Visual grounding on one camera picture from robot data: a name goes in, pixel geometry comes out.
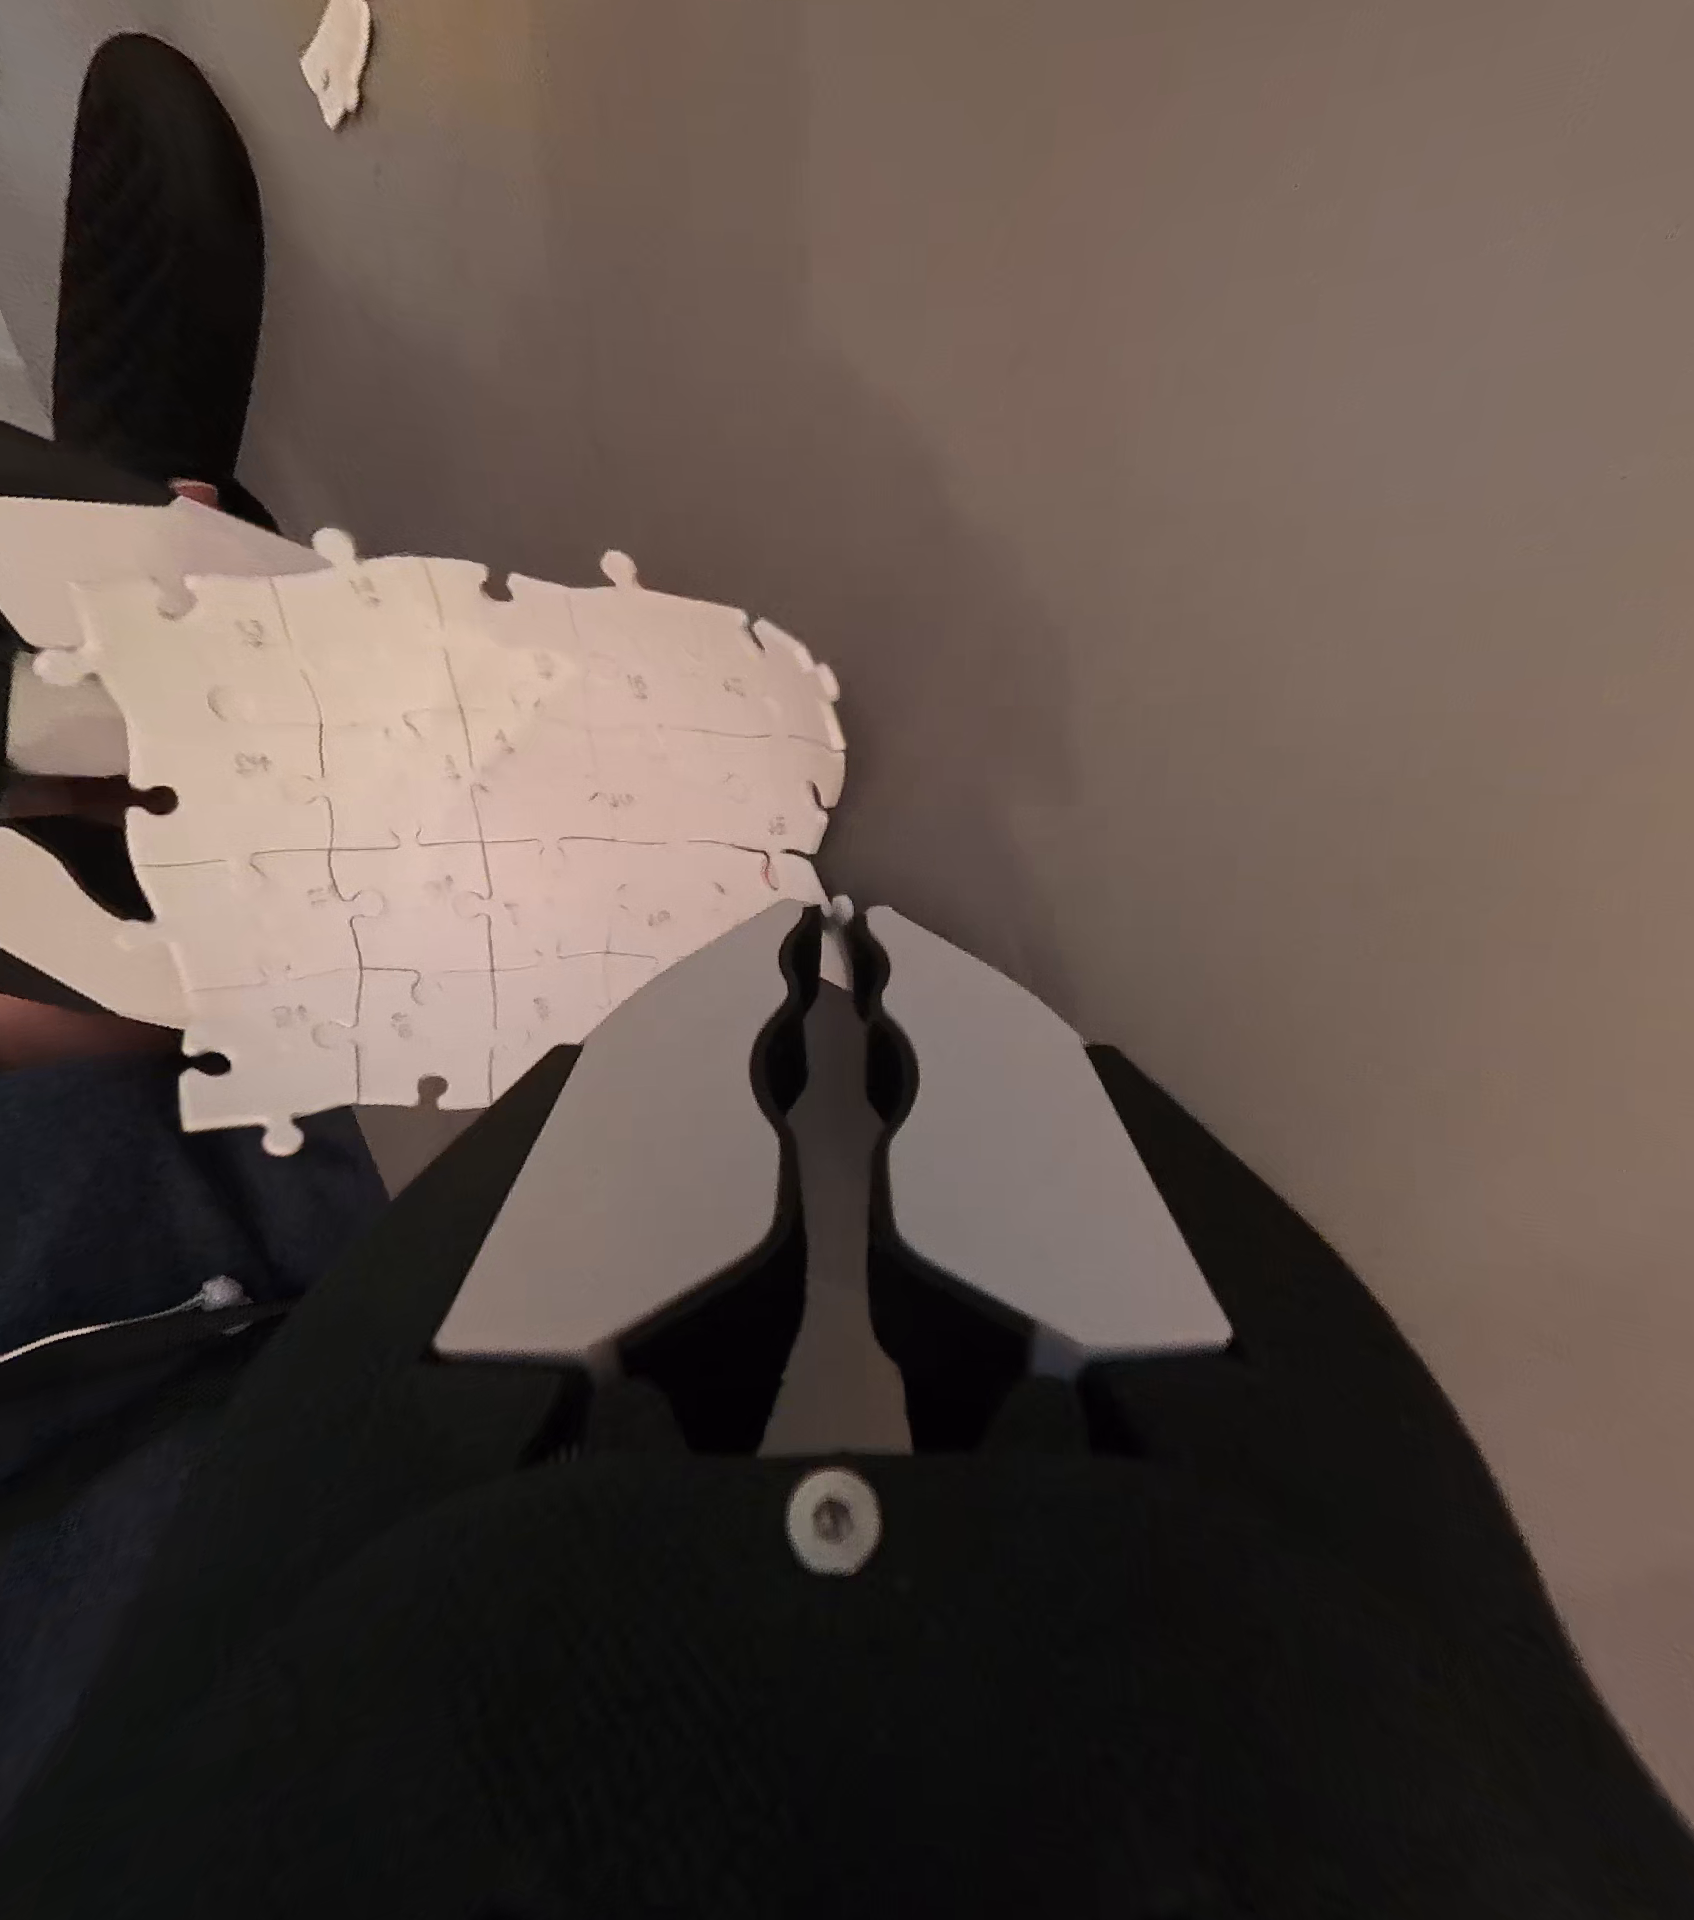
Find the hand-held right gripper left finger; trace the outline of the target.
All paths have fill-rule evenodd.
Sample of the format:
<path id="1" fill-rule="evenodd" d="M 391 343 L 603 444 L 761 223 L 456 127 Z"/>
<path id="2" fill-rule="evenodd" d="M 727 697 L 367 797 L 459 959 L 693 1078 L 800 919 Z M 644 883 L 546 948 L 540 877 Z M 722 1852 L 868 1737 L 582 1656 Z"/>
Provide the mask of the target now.
<path id="1" fill-rule="evenodd" d="M 435 1336 L 453 1362 L 609 1367 L 773 1249 L 826 913 L 778 902 L 635 989 L 580 1047 Z"/>

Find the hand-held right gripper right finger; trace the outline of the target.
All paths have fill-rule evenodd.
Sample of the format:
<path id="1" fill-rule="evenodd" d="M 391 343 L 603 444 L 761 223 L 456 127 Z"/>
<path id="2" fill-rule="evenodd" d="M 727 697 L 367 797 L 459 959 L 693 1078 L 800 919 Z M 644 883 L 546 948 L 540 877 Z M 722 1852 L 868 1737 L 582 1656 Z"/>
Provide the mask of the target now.
<path id="1" fill-rule="evenodd" d="M 1073 1027 L 892 906 L 858 924 L 868 1038 L 897 1068 L 883 1123 L 895 1249 L 1088 1364 L 1216 1354 L 1234 1331 Z"/>

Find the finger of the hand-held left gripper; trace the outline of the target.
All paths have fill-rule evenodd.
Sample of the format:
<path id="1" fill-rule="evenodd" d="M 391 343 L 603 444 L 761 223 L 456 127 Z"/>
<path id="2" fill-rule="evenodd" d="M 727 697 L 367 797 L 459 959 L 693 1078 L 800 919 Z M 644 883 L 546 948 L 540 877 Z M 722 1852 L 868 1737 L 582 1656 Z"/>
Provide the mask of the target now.
<path id="1" fill-rule="evenodd" d="M 30 649 L 75 649 L 75 587 L 275 578 L 326 570 L 312 547 L 188 497 L 113 505 L 0 494 L 0 618 Z"/>
<path id="2" fill-rule="evenodd" d="M 188 1024 L 170 943 L 105 911 L 13 826 L 0 826 L 0 950 L 120 1020 L 173 1035 Z"/>

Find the white puzzle piece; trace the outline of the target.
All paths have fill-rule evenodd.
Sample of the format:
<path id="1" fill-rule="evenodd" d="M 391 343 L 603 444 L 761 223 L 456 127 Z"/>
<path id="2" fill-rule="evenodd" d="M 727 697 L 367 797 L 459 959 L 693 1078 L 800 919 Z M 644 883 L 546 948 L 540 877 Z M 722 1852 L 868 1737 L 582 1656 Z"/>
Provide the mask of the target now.
<path id="1" fill-rule="evenodd" d="M 858 902 L 838 892 L 822 911 L 819 985 L 846 997 L 855 1019 L 866 1020 L 875 986 L 875 955 L 868 945 Z"/>

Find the assembled white puzzle section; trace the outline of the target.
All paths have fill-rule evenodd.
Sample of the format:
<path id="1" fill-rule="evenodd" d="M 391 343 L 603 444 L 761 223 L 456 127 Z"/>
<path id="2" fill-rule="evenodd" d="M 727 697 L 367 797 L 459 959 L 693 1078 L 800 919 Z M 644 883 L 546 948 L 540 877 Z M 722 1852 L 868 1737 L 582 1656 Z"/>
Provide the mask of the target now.
<path id="1" fill-rule="evenodd" d="M 177 980 L 189 1135 L 489 1106 L 816 872 L 848 770 L 833 671 L 764 617 L 440 557 L 72 584 L 52 688 L 98 686 L 123 843 Z"/>

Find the person's left forearm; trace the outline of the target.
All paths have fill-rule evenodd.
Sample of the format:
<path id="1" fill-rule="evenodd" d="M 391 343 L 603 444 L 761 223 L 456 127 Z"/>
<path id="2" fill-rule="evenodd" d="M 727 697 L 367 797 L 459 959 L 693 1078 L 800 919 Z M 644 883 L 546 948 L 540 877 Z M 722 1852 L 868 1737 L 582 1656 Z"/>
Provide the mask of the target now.
<path id="1" fill-rule="evenodd" d="M 0 1074 L 115 1059 L 176 1059 L 170 1027 L 110 1012 L 72 1010 L 0 992 Z"/>

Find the scattered loose puzzle pieces group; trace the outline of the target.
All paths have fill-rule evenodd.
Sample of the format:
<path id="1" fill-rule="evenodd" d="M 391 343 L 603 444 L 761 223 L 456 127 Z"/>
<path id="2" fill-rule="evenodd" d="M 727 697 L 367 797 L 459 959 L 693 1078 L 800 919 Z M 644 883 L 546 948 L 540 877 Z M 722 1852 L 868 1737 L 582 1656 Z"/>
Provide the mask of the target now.
<path id="1" fill-rule="evenodd" d="M 338 133 L 360 110 L 371 50 L 371 4 L 326 3 L 299 55 L 299 72 L 329 133 Z"/>

